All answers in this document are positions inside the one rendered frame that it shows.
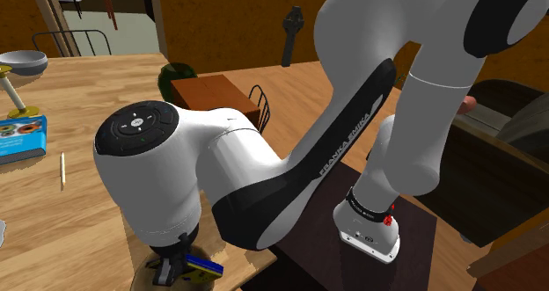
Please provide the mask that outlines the pink rounded thing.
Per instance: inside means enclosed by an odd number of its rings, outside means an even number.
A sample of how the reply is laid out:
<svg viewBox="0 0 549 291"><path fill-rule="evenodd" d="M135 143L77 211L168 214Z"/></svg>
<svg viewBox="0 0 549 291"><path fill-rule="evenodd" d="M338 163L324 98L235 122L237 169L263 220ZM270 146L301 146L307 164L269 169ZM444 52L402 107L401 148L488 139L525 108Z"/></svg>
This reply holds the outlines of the pink rounded thing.
<svg viewBox="0 0 549 291"><path fill-rule="evenodd" d="M465 114L472 111L477 105L477 100L472 96L466 96L460 104L457 114Z"/></svg>

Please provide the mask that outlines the wooden table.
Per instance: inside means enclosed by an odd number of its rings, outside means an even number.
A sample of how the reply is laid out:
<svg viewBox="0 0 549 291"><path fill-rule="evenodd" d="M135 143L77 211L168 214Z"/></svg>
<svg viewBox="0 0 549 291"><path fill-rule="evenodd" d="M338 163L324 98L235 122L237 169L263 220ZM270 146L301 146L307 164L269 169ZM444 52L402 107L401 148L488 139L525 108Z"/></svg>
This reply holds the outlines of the wooden table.
<svg viewBox="0 0 549 291"><path fill-rule="evenodd" d="M0 291L129 291L150 250L103 186L93 140L114 111L159 98L164 65L161 54L65 57L40 76L10 75L24 103L46 116L48 135L45 156L0 165Z"/></svg>

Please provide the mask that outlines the white candlestick with yellow base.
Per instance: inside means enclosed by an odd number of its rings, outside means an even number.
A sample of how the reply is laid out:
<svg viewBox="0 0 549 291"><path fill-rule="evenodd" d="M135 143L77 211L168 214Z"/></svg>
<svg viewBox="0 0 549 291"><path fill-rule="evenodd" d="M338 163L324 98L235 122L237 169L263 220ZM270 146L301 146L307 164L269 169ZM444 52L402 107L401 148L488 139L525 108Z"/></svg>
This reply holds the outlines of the white candlestick with yellow base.
<svg viewBox="0 0 549 291"><path fill-rule="evenodd" d="M11 85L10 80L7 78L7 73L12 70L12 67L9 65L0 65L0 85L7 92L13 104L16 106L14 110L11 110L7 118L8 119L17 119L23 117L33 117L37 116L40 112L40 109L35 106L26 106L14 87Z"/></svg>

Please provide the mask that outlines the dark green vase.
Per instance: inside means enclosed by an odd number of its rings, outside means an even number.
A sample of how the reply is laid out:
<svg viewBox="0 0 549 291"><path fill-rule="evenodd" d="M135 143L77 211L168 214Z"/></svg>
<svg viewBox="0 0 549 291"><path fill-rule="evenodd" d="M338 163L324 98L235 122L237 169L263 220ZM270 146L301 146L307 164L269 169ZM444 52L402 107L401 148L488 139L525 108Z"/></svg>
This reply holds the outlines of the dark green vase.
<svg viewBox="0 0 549 291"><path fill-rule="evenodd" d="M157 78L157 87L163 100L172 103L174 101L172 95L172 80L196 77L197 74L191 66L182 62L171 62L160 70Z"/></svg>

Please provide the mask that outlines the grey bowl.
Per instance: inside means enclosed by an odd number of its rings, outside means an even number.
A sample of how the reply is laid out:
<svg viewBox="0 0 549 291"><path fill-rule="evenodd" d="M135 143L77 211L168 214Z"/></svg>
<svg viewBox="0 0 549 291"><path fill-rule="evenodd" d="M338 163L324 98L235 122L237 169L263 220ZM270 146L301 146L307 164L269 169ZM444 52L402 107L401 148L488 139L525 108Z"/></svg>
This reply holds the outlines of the grey bowl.
<svg viewBox="0 0 549 291"><path fill-rule="evenodd" d="M17 50L0 54L0 64L11 66L17 75L36 76L46 69L48 58L41 51Z"/></svg>

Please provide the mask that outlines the blue and yellow flat block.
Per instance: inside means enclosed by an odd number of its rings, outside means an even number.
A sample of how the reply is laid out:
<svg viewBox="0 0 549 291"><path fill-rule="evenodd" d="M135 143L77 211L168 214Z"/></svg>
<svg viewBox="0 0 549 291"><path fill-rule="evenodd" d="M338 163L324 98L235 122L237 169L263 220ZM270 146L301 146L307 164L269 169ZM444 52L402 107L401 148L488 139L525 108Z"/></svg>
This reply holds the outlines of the blue and yellow flat block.
<svg viewBox="0 0 549 291"><path fill-rule="evenodd" d="M157 286L171 286L178 279L200 284L223 276L223 266L190 254L152 259L145 267L155 270L152 283Z"/></svg>

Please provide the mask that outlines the dark robot stand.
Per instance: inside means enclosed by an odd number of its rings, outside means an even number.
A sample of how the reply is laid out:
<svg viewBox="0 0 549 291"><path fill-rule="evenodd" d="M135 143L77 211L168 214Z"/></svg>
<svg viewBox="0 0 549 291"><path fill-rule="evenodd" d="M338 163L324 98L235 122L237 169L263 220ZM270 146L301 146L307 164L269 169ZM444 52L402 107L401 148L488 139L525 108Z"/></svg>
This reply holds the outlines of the dark robot stand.
<svg viewBox="0 0 549 291"><path fill-rule="evenodd" d="M275 263L243 291L427 291L436 218L397 198L401 246L388 265L343 243L333 221L359 172L339 163L315 191L296 226L271 248Z"/></svg>

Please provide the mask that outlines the blue book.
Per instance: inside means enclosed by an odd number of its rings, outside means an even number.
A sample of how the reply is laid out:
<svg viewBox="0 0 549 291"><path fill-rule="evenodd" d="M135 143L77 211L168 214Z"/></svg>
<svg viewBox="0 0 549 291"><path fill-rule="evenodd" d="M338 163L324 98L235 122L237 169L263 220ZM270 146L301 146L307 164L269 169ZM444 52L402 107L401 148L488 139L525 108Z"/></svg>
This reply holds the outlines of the blue book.
<svg viewBox="0 0 549 291"><path fill-rule="evenodd" d="M0 165L45 156L47 124L44 115L0 120Z"/></svg>

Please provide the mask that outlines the black upright figure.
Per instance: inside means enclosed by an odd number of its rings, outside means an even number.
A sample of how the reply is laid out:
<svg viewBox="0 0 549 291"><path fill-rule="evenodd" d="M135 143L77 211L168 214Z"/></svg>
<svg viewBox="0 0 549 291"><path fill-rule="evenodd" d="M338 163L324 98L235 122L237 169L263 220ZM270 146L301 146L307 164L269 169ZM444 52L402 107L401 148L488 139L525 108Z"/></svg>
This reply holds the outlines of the black upright figure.
<svg viewBox="0 0 549 291"><path fill-rule="evenodd" d="M293 6L291 11L282 21L282 27L286 33L286 40L282 53L282 67L289 67L291 64L296 34L304 27L304 17L300 6Z"/></svg>

